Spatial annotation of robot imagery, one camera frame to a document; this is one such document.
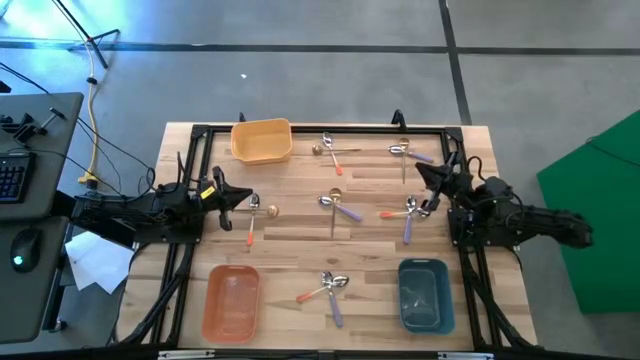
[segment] wooden table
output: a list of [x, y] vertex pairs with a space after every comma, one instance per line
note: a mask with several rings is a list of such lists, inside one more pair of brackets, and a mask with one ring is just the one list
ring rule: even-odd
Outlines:
[[[176, 151], [186, 156], [191, 123], [168, 123], [157, 163], [157, 181], [175, 181]], [[489, 130], [484, 126], [463, 127], [467, 156], [483, 159], [483, 174], [497, 175]], [[442, 203], [434, 214], [413, 224], [412, 243], [402, 243], [405, 218], [383, 220], [378, 212], [403, 211], [406, 197], [415, 194], [419, 203], [428, 195], [425, 184], [407, 158], [407, 181], [400, 178], [400, 158], [391, 156], [387, 146], [396, 135], [336, 134], [336, 147], [359, 147], [363, 151], [337, 155], [344, 175], [337, 176], [328, 153], [314, 156], [311, 146], [320, 143], [320, 134], [294, 134], [290, 161], [247, 167], [230, 151], [228, 133], [215, 135], [211, 167], [219, 165], [229, 184], [251, 187], [260, 194], [262, 207], [275, 204], [275, 219], [258, 217], [255, 242], [246, 246], [249, 214], [231, 213], [234, 230], [219, 228], [217, 213], [207, 216], [202, 242], [196, 247], [185, 304], [181, 348], [222, 348], [201, 335], [202, 317], [209, 272], [220, 264], [250, 265], [261, 277], [258, 326], [247, 344], [232, 347], [263, 349], [342, 350], [471, 350], [460, 261], [450, 244], [446, 210]], [[436, 136], [408, 136], [413, 151], [432, 155], [441, 164], [442, 150]], [[202, 148], [195, 164], [200, 164]], [[477, 171], [473, 162], [471, 172]], [[193, 177], [196, 177], [195, 166]], [[364, 217], [360, 224], [339, 213], [335, 238], [329, 236], [331, 210], [317, 203], [319, 195], [338, 187], [342, 203]], [[239, 208], [247, 208], [244, 203]], [[147, 313], [158, 296], [167, 246], [147, 247], [135, 260], [123, 297], [117, 331], [128, 335]], [[413, 335], [401, 325], [398, 309], [397, 269], [405, 258], [435, 258], [446, 262], [453, 293], [455, 330], [447, 336]], [[535, 332], [527, 303], [522, 274], [513, 254], [505, 249], [487, 248], [487, 262], [497, 303], [528, 341]], [[320, 285], [320, 272], [348, 275], [349, 284], [336, 292], [344, 315], [344, 328], [337, 329], [326, 294], [298, 304], [295, 297]], [[482, 332], [489, 339], [484, 306], [478, 306]], [[168, 306], [164, 332], [169, 328], [173, 302]]]

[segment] yellow cable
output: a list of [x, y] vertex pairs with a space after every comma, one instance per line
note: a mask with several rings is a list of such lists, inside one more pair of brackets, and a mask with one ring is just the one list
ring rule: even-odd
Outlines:
[[[73, 30], [76, 31], [76, 33], [80, 37], [80, 40], [82, 40], [82, 44], [84, 45], [84, 48], [87, 50], [87, 55], [89, 55], [89, 63], [90, 63], [89, 77], [93, 78], [95, 68], [93, 64], [93, 56], [91, 56], [91, 51], [89, 50], [89, 45], [87, 44], [86, 40], [82, 36], [82, 33], [80, 32], [80, 30], [76, 28], [76, 25], [73, 23], [73, 21], [71, 21], [71, 19], [69, 19], [69, 16], [67, 16], [67, 14], [55, 2], [55, 0], [51, 0], [51, 2], [58, 8], [58, 10], [60, 10], [62, 15], [65, 17], [65, 19], [67, 19], [69, 24], [71, 24], [71, 26], [73, 27]], [[98, 155], [98, 152], [97, 152], [98, 151], [98, 126], [96, 125], [95, 116], [93, 115], [93, 99], [94, 99], [93, 87], [94, 85], [92, 83], [89, 83], [89, 101], [87, 102], [87, 110], [89, 112], [89, 119], [91, 119], [91, 128], [93, 130], [93, 151], [91, 152], [91, 162], [89, 163], [89, 167], [87, 168], [89, 172], [85, 172], [84, 176], [78, 178], [78, 182], [81, 184], [86, 183], [87, 180], [97, 180], [96, 177], [92, 175], [95, 173], [96, 157]]]

